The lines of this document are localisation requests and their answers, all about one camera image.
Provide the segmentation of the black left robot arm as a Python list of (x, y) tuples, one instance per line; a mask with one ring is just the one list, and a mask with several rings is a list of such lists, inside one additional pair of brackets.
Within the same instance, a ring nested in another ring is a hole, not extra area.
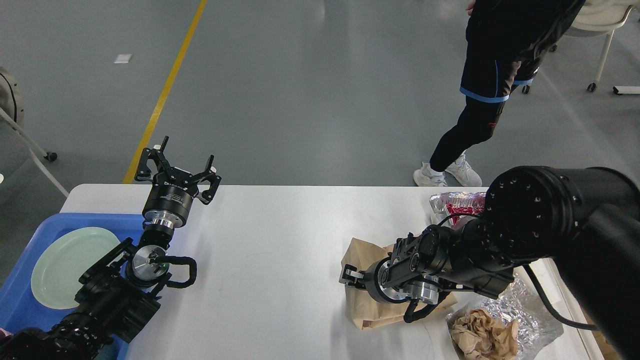
[(222, 178), (213, 154), (205, 168), (190, 173), (170, 164), (169, 137), (143, 148), (136, 182), (150, 182), (142, 208), (142, 233), (128, 237), (79, 278), (77, 307), (48, 331), (19, 330), (1, 340), (3, 360), (93, 360), (114, 338), (130, 343), (160, 310), (160, 292), (187, 289), (198, 276), (197, 261), (169, 254), (176, 229), (186, 225), (195, 199), (208, 205)]

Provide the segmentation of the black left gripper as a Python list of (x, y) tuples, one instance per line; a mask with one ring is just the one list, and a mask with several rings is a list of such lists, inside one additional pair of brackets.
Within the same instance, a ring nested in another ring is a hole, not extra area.
[[(222, 177), (214, 166), (215, 155), (210, 154), (205, 169), (190, 175), (189, 186), (183, 181), (174, 184), (171, 182), (173, 170), (164, 153), (168, 143), (169, 136), (164, 136), (161, 144), (153, 148), (145, 147), (141, 151), (135, 182), (151, 183), (150, 194), (142, 208), (144, 220), (177, 229), (187, 223), (194, 199), (203, 205), (213, 201)], [(201, 191), (199, 185), (202, 183), (208, 183), (208, 188)]]

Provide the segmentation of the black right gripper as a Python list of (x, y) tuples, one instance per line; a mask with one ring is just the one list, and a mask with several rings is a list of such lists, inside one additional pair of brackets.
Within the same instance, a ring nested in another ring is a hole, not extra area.
[(354, 289), (364, 289), (369, 296), (382, 304), (400, 305), (418, 301), (425, 305), (437, 305), (441, 300), (441, 288), (436, 276), (410, 275), (404, 280), (392, 280), (392, 262), (386, 257), (371, 264), (365, 271), (356, 266), (343, 265), (339, 283)]

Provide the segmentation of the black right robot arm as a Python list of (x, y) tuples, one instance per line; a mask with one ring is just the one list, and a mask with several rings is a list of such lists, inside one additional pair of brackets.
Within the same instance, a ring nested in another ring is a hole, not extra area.
[[(599, 331), (622, 359), (639, 357), (639, 329), (622, 311), (639, 307), (639, 189), (606, 167), (518, 166), (486, 191), (483, 212), (462, 228), (432, 224), (399, 238), (368, 269), (345, 264), (340, 282), (383, 304), (409, 303), (405, 322), (427, 317), (450, 292), (497, 299), (522, 266), (547, 310), (564, 325)], [(553, 259), (593, 321), (552, 309), (530, 264)]]

